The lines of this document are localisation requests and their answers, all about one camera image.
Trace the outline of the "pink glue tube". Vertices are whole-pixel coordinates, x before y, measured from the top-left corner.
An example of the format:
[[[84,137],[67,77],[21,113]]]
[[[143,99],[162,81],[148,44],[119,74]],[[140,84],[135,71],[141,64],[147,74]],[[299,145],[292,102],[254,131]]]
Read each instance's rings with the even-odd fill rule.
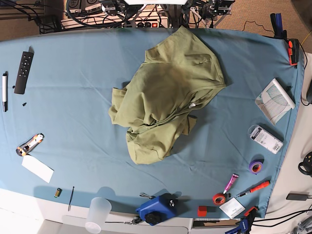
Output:
[[[232,174],[229,182],[227,183],[227,185],[225,186],[225,189],[223,191],[223,194],[226,194],[229,189],[232,187],[232,185],[235,183],[235,181],[239,178],[239,175],[237,174]]]

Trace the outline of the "blue tablecloth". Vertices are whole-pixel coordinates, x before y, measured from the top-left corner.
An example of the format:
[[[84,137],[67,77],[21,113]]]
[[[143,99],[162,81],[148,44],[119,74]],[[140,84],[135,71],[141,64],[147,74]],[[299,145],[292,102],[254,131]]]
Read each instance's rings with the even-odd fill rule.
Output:
[[[108,199],[115,212],[133,213],[149,195],[175,194],[179,216],[194,218],[201,205],[213,206],[232,174],[236,195],[266,179],[269,187],[241,198],[243,206],[266,213],[292,137],[297,109],[272,125],[255,104],[276,78],[296,104],[304,78],[304,56],[289,64],[285,42],[248,32],[194,29],[217,56],[226,87],[204,108],[192,111],[197,123],[180,136],[166,159],[150,165],[132,162],[127,129],[111,123],[112,89],[126,85],[145,60],[145,51],[172,29],[108,29],[54,33],[0,44],[0,70],[8,73],[8,110],[0,114],[0,186],[3,189],[89,207],[94,197]],[[23,95],[15,94],[22,53],[34,53]],[[283,142],[275,155],[251,140],[259,125]],[[22,166],[16,149],[36,134],[44,139],[28,155],[54,170],[49,183]],[[263,159],[253,175],[249,164]]]

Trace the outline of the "blue clamp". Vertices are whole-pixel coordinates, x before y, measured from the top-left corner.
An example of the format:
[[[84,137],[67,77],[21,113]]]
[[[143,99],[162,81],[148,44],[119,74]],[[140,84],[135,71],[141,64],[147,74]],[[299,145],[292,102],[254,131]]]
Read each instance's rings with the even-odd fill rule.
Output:
[[[271,13],[270,19],[273,27],[274,38],[287,39],[287,31],[283,29],[281,13]]]
[[[249,234],[257,211],[258,211],[257,206],[251,207],[244,214],[244,217],[237,223],[238,226],[232,230],[225,232],[225,234]]]

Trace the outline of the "red tape roll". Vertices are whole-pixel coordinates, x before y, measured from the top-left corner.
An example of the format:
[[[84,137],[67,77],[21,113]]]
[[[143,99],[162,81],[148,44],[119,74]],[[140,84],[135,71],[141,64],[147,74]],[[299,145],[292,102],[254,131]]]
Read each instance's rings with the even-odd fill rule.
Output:
[[[226,194],[215,194],[213,196],[213,203],[217,206],[222,205],[226,202]]]

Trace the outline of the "orange utility knife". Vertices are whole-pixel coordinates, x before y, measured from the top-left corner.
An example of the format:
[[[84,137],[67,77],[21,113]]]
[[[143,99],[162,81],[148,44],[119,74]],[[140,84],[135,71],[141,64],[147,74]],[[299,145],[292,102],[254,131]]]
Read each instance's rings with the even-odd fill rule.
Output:
[[[42,133],[36,134],[31,137],[27,142],[20,145],[16,149],[16,153],[19,156],[28,155],[39,143],[41,143],[44,139],[44,135]]]

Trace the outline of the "blue clamp top right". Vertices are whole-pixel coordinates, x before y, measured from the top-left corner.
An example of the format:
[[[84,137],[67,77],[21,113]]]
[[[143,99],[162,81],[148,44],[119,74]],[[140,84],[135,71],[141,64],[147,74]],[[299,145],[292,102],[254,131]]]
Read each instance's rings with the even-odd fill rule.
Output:
[[[287,39],[287,31],[283,29],[281,13],[271,13],[270,19],[273,27],[274,38]]]

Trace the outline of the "black tweezers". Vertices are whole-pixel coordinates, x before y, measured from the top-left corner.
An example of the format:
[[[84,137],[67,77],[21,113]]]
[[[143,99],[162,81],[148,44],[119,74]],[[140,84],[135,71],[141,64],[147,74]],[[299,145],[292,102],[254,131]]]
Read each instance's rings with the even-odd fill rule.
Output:
[[[75,187],[73,186],[72,187],[72,191],[71,191],[71,195],[70,195],[70,200],[69,200],[69,203],[68,203],[68,211],[71,210],[71,203],[72,203],[72,199],[73,199],[74,189],[75,189]]]

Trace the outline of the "black remote control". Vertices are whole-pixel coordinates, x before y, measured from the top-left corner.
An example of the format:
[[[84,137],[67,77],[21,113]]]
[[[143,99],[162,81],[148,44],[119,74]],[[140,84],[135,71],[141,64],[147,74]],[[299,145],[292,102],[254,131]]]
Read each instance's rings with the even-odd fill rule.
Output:
[[[19,69],[14,88],[15,94],[23,95],[25,93],[26,83],[30,72],[34,53],[24,51],[19,63]]]

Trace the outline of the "purple tape roll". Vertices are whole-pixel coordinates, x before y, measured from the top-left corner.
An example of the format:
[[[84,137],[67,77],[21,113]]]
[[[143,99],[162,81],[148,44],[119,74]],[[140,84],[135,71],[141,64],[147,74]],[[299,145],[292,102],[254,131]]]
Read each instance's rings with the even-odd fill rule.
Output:
[[[263,170],[263,159],[256,159],[250,162],[249,171],[253,175],[260,173]]]

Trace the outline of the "orange black clamp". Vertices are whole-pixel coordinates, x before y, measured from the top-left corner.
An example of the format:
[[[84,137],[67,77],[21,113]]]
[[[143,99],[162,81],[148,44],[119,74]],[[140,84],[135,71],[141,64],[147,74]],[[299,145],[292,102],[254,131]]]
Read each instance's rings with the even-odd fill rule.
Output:
[[[289,39],[288,40],[288,54],[289,61],[291,66],[296,66],[299,61],[299,41],[298,39]]]

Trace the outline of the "green t-shirt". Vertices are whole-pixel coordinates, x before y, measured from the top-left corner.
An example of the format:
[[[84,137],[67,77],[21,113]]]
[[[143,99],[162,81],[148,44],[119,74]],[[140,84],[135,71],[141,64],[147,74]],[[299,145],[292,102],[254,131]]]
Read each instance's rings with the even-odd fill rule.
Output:
[[[219,60],[195,34],[180,27],[145,52],[131,81],[112,90],[109,116],[127,128],[135,164],[152,164],[170,155],[180,135],[196,124],[191,111],[205,107],[226,87]]]

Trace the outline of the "clear plastic case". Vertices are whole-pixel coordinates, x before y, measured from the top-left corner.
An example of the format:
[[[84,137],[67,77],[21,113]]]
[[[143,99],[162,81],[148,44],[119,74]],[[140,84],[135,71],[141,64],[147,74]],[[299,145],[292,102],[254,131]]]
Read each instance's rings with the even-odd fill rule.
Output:
[[[282,141],[274,137],[272,134],[270,134],[259,125],[252,125],[248,129],[248,134],[251,140],[260,144],[262,147],[275,155],[283,147]]]

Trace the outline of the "blue plastic device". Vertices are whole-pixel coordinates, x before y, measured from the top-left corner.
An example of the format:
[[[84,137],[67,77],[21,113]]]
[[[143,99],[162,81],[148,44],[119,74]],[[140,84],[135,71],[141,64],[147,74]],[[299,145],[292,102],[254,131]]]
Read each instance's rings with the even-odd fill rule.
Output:
[[[137,208],[136,212],[140,219],[149,225],[155,226],[176,217],[176,199],[168,198],[166,195],[153,196],[146,193],[140,193],[139,196],[147,198],[148,201]]]

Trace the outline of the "white square card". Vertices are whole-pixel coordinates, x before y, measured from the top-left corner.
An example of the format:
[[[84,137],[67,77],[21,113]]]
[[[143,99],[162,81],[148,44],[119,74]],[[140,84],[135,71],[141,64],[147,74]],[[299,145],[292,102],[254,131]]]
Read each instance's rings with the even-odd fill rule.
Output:
[[[243,211],[245,211],[245,207],[235,197],[222,204],[219,208],[230,219],[235,218]]]

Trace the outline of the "white paper card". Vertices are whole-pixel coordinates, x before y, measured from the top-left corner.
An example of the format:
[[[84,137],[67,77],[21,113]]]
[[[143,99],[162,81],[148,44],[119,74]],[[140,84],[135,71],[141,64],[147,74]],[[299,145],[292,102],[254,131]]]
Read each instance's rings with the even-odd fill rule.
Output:
[[[31,155],[23,156],[22,166],[47,183],[50,182],[54,173],[53,169]]]

